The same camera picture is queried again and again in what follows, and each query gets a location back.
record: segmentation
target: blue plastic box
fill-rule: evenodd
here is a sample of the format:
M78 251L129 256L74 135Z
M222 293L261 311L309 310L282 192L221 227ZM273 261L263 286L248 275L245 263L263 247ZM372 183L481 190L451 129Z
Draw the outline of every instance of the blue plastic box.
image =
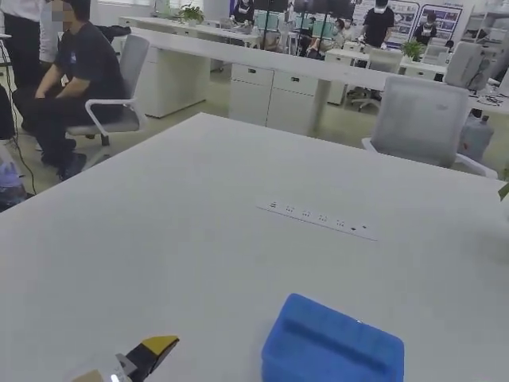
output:
M262 350L264 382L402 382L403 342L291 294Z

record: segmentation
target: chair armrest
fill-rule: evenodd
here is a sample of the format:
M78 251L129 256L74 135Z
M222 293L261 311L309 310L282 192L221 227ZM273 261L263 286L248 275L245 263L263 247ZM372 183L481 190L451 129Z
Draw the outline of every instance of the chair armrest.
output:
M378 153L378 151L371 144L371 138L362 138L361 142L362 142L365 150L372 151L374 153Z
M467 166L469 169L474 171L475 173L482 175L483 177L489 177L490 179L498 179L499 175L496 171L481 165L479 162L474 161L473 159L462 155L456 154L456 162L461 163L462 165Z
M85 109L87 110L88 115L90 115L90 118L92 119L92 121L94 121L94 124L97 127L97 129L100 131L101 135L107 137L108 132L106 130L104 130L103 125L101 124L101 122L99 122L99 120L95 116L94 112L92 111L92 106L94 106L94 105L129 105L133 109L136 116L138 117L138 121L140 122L140 130L142 130L146 127L147 118L146 118L145 114L143 114L139 110L138 104L136 101L137 101L136 98L131 98L131 99L89 99L85 103Z

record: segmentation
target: power outlet strip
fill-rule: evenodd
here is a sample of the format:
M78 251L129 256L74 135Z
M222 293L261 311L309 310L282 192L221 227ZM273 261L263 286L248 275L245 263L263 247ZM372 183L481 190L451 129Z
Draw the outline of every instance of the power outlet strip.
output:
M269 201L267 203L264 202L257 205L257 207L259 209L277 213L278 215L283 215L291 217L292 219L304 221L305 223L320 225L321 227L326 227L335 231L347 233L348 235L358 236L372 241L378 241L371 229L366 224L353 224L350 221L345 221L337 216L332 216L327 213L316 212L312 209L303 209L302 207L297 207L296 205L288 203L281 203L279 201Z

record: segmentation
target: face mask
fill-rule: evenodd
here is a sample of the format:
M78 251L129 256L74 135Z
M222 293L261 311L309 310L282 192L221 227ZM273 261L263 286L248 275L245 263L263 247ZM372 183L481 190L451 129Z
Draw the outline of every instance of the face mask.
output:
M382 14L385 12L385 9L387 8L387 6L380 6L380 7L375 7L373 10L375 11L376 14Z

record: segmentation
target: white table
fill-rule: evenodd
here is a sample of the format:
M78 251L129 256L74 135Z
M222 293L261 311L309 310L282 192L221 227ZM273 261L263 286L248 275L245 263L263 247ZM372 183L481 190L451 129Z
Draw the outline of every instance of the white table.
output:
M135 26L143 29L156 30L158 32L168 32L168 30L175 29L177 31L181 30L188 31L190 33L197 33L198 37L202 37L202 35L222 37L241 41L246 47L254 47L258 44L259 40L258 34L237 33L221 28L214 28L208 25L189 26L187 23L183 24L178 21L167 20L165 18L121 17L119 19L119 23L122 26Z
M290 56L288 54L268 52L260 49L246 49L242 46L222 44L200 38L177 36L148 29L131 29L133 34L142 36L150 42L151 49L147 60L152 60L153 64L157 64L157 71L155 69L149 70L155 76L151 81L140 80L138 82L138 87L145 84L145 91L138 92L137 90L138 98L148 105L165 103L165 105L161 105L163 110L159 111L157 115L147 113L157 117L162 117L170 112L175 112L205 100L205 89L208 85L208 75L205 72L205 68L207 64L209 66L210 64L205 62L204 59L221 60L232 64L291 73L318 80L314 94L313 109L309 113L309 130L319 126L322 111L328 99L331 82L342 82L382 91L387 77L399 76L394 73L366 70L364 68L320 60L310 60L304 57ZM164 59L163 53L171 53L171 63ZM171 73L172 80L165 80L162 73ZM154 89L157 87L163 90L155 92ZM477 99L472 99L471 106L509 115L508 101L499 107L493 107L478 103Z
M369 60L369 54L362 52L355 52L350 49L331 49L327 51L328 55L335 57L344 57L349 60ZM447 72L447 67L440 65L427 64L425 62L413 62L408 60L401 61L402 68L415 68L417 70L427 71L427 72L435 72L436 74L445 74Z
M2 380L62 381L101 349L171 333L147 382L259 382L297 292L399 336L405 381L505 382L500 185L198 115L0 214ZM255 207L271 198L379 241Z

